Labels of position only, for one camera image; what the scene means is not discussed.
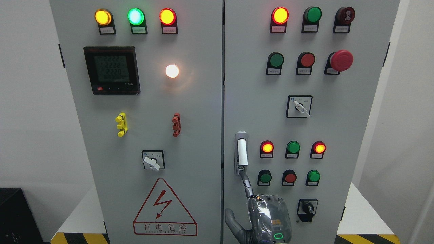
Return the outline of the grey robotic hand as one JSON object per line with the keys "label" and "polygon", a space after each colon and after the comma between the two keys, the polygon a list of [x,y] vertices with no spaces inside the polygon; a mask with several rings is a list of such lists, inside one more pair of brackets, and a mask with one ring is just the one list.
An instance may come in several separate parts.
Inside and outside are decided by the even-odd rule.
{"label": "grey robotic hand", "polygon": [[231,209],[225,210],[226,225],[240,244],[285,244],[292,238],[287,206],[283,198],[274,195],[255,195],[248,176],[240,172],[252,228],[244,229]]}

